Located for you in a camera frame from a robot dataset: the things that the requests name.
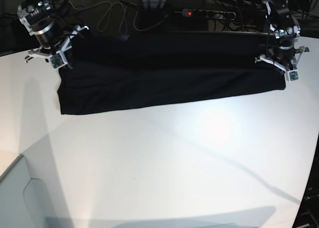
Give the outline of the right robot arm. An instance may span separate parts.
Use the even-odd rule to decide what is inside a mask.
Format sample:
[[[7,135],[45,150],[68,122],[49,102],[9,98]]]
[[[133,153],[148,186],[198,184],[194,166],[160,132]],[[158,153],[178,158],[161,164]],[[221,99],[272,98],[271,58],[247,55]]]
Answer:
[[[39,48],[27,52],[25,62],[43,58],[53,69],[72,68],[72,39],[83,38],[89,27],[68,23],[61,16],[65,6],[65,0],[59,7],[56,7],[55,0],[26,0],[18,6],[19,21],[39,43]]]

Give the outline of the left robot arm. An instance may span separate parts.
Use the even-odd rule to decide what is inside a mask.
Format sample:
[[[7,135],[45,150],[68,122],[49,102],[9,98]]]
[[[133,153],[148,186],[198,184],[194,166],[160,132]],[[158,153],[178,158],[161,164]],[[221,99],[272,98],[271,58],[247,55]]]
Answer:
[[[262,0],[266,9],[265,53],[255,62],[265,62],[277,67],[286,75],[296,76],[297,65],[307,47],[295,48],[301,33],[301,26],[288,7],[288,0]]]

